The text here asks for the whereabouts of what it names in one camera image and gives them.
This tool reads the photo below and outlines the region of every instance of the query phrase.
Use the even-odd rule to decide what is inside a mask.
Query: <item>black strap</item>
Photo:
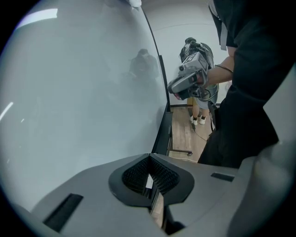
[[[213,123],[212,123],[212,117],[210,116],[210,119],[211,119],[211,130],[213,131]]]
[[[223,66],[223,65],[218,64],[218,65],[215,65],[215,67],[219,67],[219,68],[225,69],[225,70],[227,70],[228,72],[230,72],[230,73],[233,74],[233,71],[231,71],[230,69],[228,69],[227,67],[225,67],[225,66]]]

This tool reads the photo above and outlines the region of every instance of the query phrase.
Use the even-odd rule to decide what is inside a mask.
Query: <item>black trim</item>
[[[171,235],[185,228],[182,223],[174,221],[170,208],[168,206],[164,207],[163,219],[164,222],[162,224],[162,229],[167,233],[167,235]]]
[[[224,180],[224,181],[228,181],[228,182],[232,182],[234,179],[234,176],[232,175],[225,175],[225,174],[221,174],[221,173],[212,173],[211,177],[220,179],[220,180]]]
[[[171,111],[171,104],[170,104],[170,97],[169,97],[169,93],[168,93],[168,89],[167,89],[167,75],[166,75],[165,65],[163,63],[162,55],[159,55],[158,57],[159,57],[161,71],[162,71],[163,81],[164,81],[164,84],[165,84],[166,100],[167,100],[167,103],[168,103],[166,111],[170,112]]]
[[[151,31],[151,34],[152,34],[152,37],[153,37],[153,40],[154,40],[154,44],[155,44],[155,47],[156,47],[156,51],[157,51],[157,54],[158,54],[158,57],[159,57],[158,48],[157,48],[157,45],[156,45],[156,41],[155,41],[155,38],[154,38],[154,34],[153,34],[153,32],[152,32],[152,29],[151,29],[150,23],[149,23],[149,21],[148,21],[148,18],[147,18],[147,16],[146,16],[146,13],[144,12],[144,9],[143,9],[142,7],[141,7],[141,9],[142,9],[142,11],[143,11],[143,13],[144,13],[144,16],[145,16],[146,20],[147,20],[148,26],[149,26],[149,28],[150,28],[150,31]]]
[[[173,113],[165,112],[151,153],[167,155],[172,127]]]
[[[220,107],[220,103],[216,103],[215,105],[216,105],[218,108]],[[171,105],[171,108],[175,108],[175,107],[192,107],[192,105],[188,105],[188,104]]]
[[[83,197],[78,194],[69,194],[68,197],[43,221],[45,225],[56,232],[60,232]]]
[[[192,105],[188,105],[188,104],[171,105],[171,108],[176,108],[176,107],[192,107]]]
[[[212,126],[212,120],[213,120],[213,124],[215,126],[215,129],[218,130],[221,125],[220,125],[220,117],[219,117],[219,108],[214,105],[214,103],[212,101],[208,101],[208,108],[210,111],[210,114],[212,115],[211,117],[211,130],[213,131],[213,126]]]

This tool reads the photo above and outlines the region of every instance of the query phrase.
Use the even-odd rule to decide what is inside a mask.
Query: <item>leg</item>
[[[198,117],[198,114],[199,114],[199,106],[198,104],[196,103],[195,99],[192,98],[192,116],[190,118],[190,121],[195,125],[197,126],[197,117]]]
[[[209,114],[209,110],[208,109],[201,109],[201,111],[202,111],[202,116],[201,116],[201,118],[199,120],[199,124],[205,125],[205,118]]]

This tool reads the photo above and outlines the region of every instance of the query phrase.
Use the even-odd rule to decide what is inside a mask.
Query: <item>white sneaker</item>
[[[205,125],[205,118],[202,119],[202,117],[200,117],[199,124],[201,124],[201,125]]]
[[[193,116],[190,117],[190,121],[191,121],[192,124],[197,126],[197,120],[193,120]]]

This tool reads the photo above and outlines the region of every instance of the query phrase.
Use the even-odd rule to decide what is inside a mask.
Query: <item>person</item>
[[[275,17],[275,9],[253,0],[210,0],[209,9],[221,48],[229,54],[208,71],[209,85],[231,80],[232,85],[218,109],[220,126],[198,162],[239,168],[244,158],[278,141],[263,106],[294,63],[293,53],[284,49],[293,45],[285,28],[291,15],[283,7],[284,16],[277,8]]]
[[[192,37],[189,37],[185,40],[185,45],[182,48],[179,55],[181,62],[184,62],[184,60],[188,56],[196,52],[200,52],[204,56],[204,58],[207,59],[209,63],[208,69],[211,69],[214,67],[213,52],[210,49],[210,47],[205,43],[200,43],[200,44],[197,43],[196,39]],[[191,123],[197,126],[197,119],[199,118],[199,124],[205,125],[205,119],[209,114],[209,110],[199,108],[195,98],[193,97],[187,99],[187,105],[192,106],[192,116],[190,117]]]
[[[192,116],[190,117],[191,123],[197,126],[197,121],[199,119],[199,124],[205,125],[205,119],[209,114],[209,110],[199,108],[195,98],[193,97],[187,99],[187,105],[192,106]]]
[[[131,59],[128,73],[122,74],[122,86],[119,88],[121,91],[124,91],[122,88],[126,87],[135,88],[132,93],[125,95],[125,98],[142,101],[142,108],[149,111],[155,107],[155,103],[159,103],[159,95],[161,95],[157,85],[159,76],[160,71],[156,58],[147,49],[140,49],[136,57]],[[154,92],[156,96],[151,97],[151,93],[148,92]]]

